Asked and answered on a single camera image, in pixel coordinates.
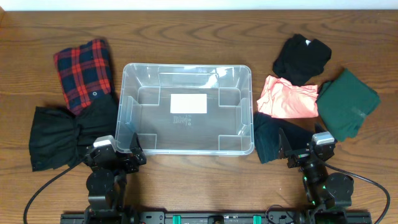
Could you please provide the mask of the dark green shirt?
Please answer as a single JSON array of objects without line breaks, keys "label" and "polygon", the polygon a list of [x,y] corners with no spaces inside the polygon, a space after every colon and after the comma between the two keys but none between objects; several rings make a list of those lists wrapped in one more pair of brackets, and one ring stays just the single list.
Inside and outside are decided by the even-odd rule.
[{"label": "dark green shirt", "polygon": [[348,69],[325,82],[318,94],[318,114],[338,141],[355,138],[365,119],[379,106],[378,93]]}]

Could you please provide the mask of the large black garment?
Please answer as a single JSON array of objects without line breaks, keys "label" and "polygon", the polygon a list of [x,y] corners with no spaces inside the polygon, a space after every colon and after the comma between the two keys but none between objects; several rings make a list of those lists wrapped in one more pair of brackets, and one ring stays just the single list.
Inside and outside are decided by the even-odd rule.
[{"label": "large black garment", "polygon": [[118,104],[111,95],[95,99],[78,115],[37,107],[29,139],[32,170],[76,164],[97,138],[115,134],[117,117]]}]

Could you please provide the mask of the clear plastic storage bin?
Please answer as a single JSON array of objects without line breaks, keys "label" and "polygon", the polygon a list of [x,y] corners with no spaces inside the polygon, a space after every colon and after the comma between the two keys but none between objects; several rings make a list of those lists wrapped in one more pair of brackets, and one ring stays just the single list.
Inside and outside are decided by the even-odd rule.
[{"label": "clear plastic storage bin", "polygon": [[[207,113],[171,113],[171,94],[207,94]],[[251,69],[245,65],[127,64],[115,134],[119,152],[129,152],[133,133],[147,155],[252,153]]]}]

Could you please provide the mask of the red navy plaid shirt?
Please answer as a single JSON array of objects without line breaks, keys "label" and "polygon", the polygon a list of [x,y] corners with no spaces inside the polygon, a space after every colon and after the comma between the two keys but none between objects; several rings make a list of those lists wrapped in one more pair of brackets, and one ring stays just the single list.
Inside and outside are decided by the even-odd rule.
[{"label": "red navy plaid shirt", "polygon": [[93,39],[79,47],[53,56],[66,106],[78,115],[92,102],[113,91],[110,54],[103,39]]}]

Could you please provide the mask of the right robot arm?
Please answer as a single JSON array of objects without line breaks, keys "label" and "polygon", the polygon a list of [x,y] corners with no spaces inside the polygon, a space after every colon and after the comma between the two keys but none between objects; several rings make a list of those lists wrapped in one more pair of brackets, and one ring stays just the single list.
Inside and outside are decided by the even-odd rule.
[{"label": "right robot arm", "polygon": [[279,129],[279,158],[287,159],[288,168],[299,168],[308,201],[325,210],[350,207],[353,178],[341,171],[329,174],[326,169],[326,161],[335,155],[337,143],[330,132],[313,134],[300,149],[294,149],[290,140],[291,137]]}]

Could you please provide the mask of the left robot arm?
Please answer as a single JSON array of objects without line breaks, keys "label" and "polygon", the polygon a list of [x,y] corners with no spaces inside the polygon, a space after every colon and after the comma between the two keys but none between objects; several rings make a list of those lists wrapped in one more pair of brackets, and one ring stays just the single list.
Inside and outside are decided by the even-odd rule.
[{"label": "left robot arm", "polygon": [[92,173],[86,181],[89,191],[88,201],[94,211],[118,211],[124,206],[124,193],[127,178],[139,171],[147,159],[141,148],[138,135],[132,135],[130,150],[121,153],[116,149],[116,140],[112,135],[97,138],[88,147],[85,164]]}]

